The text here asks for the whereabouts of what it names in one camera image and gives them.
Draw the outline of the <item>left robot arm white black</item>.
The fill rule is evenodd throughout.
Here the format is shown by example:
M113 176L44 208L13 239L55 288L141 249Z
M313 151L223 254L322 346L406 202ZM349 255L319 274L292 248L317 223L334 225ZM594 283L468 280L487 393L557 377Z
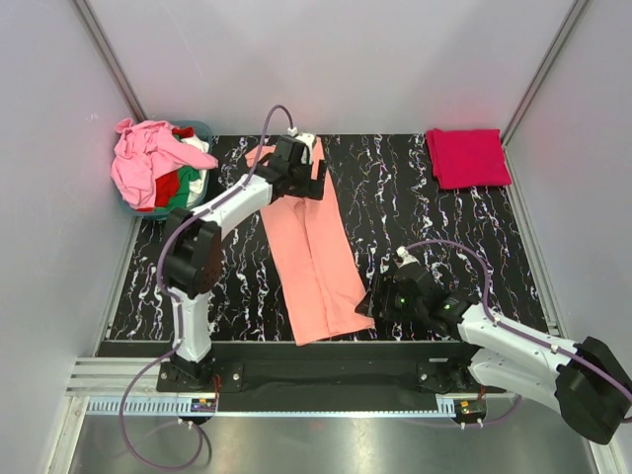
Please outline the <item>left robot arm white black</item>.
M212 381L206 330L208 300L222 274L222 241L242 221L286 196L323 198L327 163L315 156L317 137L292 131L271 152L256 152L249 171L213 200L172 211L165 223L157 282L171 298L176 336L170 357L194 391Z

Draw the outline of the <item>salmon orange t-shirt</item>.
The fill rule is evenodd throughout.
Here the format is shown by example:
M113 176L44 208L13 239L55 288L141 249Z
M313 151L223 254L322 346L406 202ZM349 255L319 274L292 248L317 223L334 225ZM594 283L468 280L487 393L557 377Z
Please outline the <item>salmon orange t-shirt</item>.
M261 209L293 339L299 346L372 329L332 178L321 200L281 197Z

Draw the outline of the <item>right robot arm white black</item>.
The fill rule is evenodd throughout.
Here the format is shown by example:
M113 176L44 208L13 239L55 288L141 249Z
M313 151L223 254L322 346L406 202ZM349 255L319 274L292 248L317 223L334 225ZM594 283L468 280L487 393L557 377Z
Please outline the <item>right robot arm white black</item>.
M631 410L631 378L604 342L578 343L519 324L466 292L443 289L419 264L375 276L355 310L417 322L464 343L466 357L448 367L454 388L481 384L535 401L594 443L610 443Z

